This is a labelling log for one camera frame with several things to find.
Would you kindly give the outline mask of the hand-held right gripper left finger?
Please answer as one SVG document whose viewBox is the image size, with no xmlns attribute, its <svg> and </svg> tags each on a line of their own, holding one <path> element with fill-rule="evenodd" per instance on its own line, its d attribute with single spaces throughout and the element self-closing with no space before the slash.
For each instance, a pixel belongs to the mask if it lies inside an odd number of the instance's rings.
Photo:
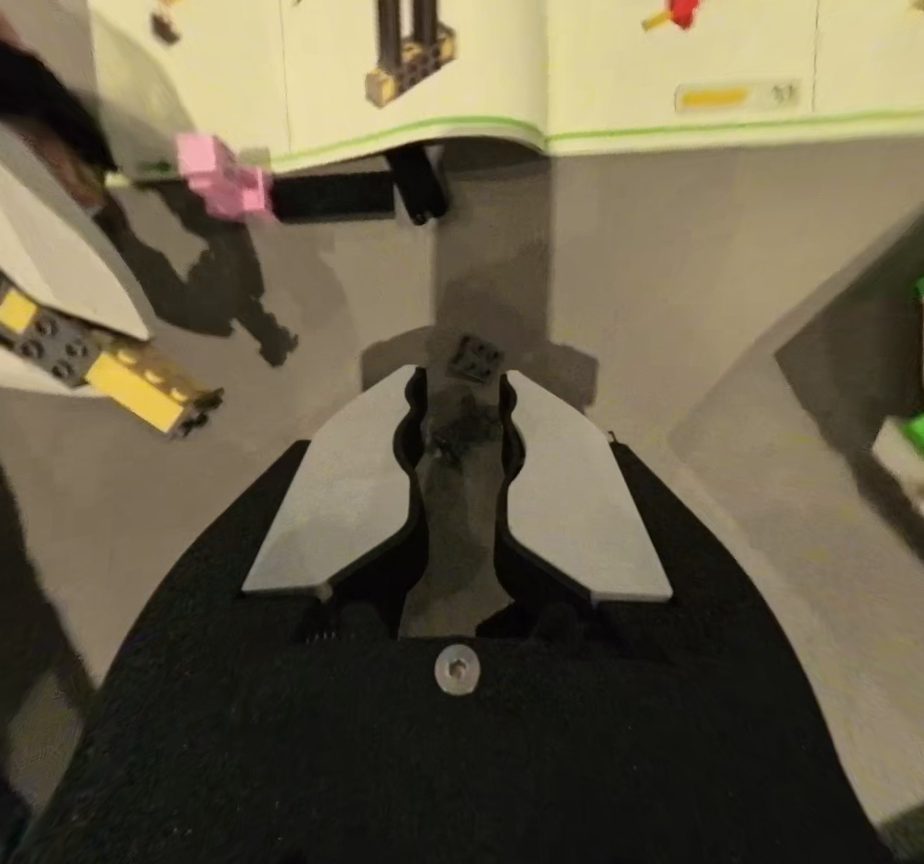
<svg viewBox="0 0 924 864">
<path fill-rule="evenodd" d="M 333 589 L 414 528 L 427 396 L 425 369 L 403 365 L 317 431 L 242 593 Z"/>
</svg>

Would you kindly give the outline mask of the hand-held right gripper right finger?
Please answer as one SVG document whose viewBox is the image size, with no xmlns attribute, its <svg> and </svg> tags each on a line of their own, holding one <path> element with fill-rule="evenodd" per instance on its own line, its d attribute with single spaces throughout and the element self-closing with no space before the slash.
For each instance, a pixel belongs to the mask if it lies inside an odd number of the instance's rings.
<svg viewBox="0 0 924 864">
<path fill-rule="evenodd" d="M 513 542 L 593 604 L 669 601 L 672 585 L 606 434 L 524 373 L 505 377 L 524 447 L 507 493 Z"/>
</svg>

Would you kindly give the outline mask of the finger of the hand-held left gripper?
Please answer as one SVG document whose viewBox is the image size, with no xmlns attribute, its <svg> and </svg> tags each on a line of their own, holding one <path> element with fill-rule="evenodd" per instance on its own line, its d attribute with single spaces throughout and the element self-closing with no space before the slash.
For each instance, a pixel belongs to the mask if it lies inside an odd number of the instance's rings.
<svg viewBox="0 0 924 864">
<path fill-rule="evenodd" d="M 28 362 L 1 362 L 1 389 L 47 396 L 96 396 L 94 387 L 66 386 Z"/>
<path fill-rule="evenodd" d="M 153 308 L 114 244 L 15 131 L 1 131 L 1 269 L 40 305 L 140 341 Z"/>
</svg>

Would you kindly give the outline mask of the dark grey bracket brick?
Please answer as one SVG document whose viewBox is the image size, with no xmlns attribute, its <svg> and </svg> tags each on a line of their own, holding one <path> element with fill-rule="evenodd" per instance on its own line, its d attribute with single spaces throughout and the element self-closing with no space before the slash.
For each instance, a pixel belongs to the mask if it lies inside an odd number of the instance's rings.
<svg viewBox="0 0 924 864">
<path fill-rule="evenodd" d="M 499 372 L 503 358 L 502 350 L 491 342 L 472 334 L 464 334 L 450 355 L 446 373 L 457 380 L 488 385 Z"/>
<path fill-rule="evenodd" d="M 467 456 L 477 447 L 494 442 L 500 423 L 490 410 L 471 410 L 431 431 L 431 457 L 454 470 L 461 470 Z"/>
<path fill-rule="evenodd" d="M 192 432 L 204 427 L 211 414 L 220 408 L 225 400 L 222 388 L 212 390 L 194 397 L 182 410 L 176 423 L 170 429 L 171 439 L 184 439 Z"/>
<path fill-rule="evenodd" d="M 20 333 L 2 331 L 19 358 L 67 388 L 87 385 L 87 374 L 102 354 L 86 323 L 56 311 L 40 309 Z"/>
</svg>

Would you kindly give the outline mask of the yellow long brick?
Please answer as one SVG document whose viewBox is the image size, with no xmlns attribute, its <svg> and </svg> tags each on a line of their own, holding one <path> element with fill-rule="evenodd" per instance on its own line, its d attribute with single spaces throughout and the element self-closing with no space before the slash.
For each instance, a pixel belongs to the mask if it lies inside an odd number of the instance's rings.
<svg viewBox="0 0 924 864">
<path fill-rule="evenodd" d="M 2 327 L 10 328 L 14 334 L 20 333 L 40 309 L 56 311 L 38 304 L 10 281 L 2 280 L 1 362 L 27 362 L 14 353 L 12 341 L 6 338 Z M 87 385 L 96 389 L 96 396 L 75 397 L 110 399 L 157 432 L 169 437 L 170 429 L 183 408 L 194 397 L 215 390 L 194 379 L 156 350 L 151 342 L 123 336 L 76 319 L 86 323 L 92 330 L 102 348 L 102 354 L 87 374 Z"/>
</svg>

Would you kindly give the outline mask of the pink brick figure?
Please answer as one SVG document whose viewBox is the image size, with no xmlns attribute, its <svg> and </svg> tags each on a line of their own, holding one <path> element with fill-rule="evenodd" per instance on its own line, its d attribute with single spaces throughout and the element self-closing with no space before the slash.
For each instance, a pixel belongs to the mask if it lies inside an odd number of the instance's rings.
<svg viewBox="0 0 924 864">
<path fill-rule="evenodd" d="M 178 133 L 175 149 L 179 176 L 203 201 L 208 216 L 233 223 L 277 220 L 271 171 L 242 163 L 214 135 Z"/>
</svg>

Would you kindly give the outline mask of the black long brick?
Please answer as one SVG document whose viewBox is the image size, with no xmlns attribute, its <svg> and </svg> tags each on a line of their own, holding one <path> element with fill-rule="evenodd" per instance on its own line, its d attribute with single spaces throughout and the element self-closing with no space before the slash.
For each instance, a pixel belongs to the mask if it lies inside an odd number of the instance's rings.
<svg viewBox="0 0 924 864">
<path fill-rule="evenodd" d="M 396 192 L 389 172 L 297 175 L 275 178 L 271 209 L 286 225 L 392 219 Z"/>
<path fill-rule="evenodd" d="M 410 222 L 424 226 L 440 220 L 450 209 L 439 147 L 409 143 L 384 153 L 395 189 Z"/>
</svg>

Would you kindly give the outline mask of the green cardboard box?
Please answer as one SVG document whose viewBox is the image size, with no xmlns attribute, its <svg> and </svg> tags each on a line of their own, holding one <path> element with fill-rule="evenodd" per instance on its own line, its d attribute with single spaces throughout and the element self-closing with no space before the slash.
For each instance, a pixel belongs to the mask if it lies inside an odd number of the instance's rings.
<svg viewBox="0 0 924 864">
<path fill-rule="evenodd" d="M 886 418 L 872 444 L 872 457 L 923 517 L 923 413 Z"/>
</svg>

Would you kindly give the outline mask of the pale green instruction booklet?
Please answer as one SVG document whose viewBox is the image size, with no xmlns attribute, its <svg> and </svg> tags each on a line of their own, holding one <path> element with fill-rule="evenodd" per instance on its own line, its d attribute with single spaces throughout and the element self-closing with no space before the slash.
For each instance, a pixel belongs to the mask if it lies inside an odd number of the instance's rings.
<svg viewBox="0 0 924 864">
<path fill-rule="evenodd" d="M 132 178 L 200 131 L 283 172 L 484 136 L 555 156 L 922 134 L 922 0 L 88 0 Z"/>
</svg>

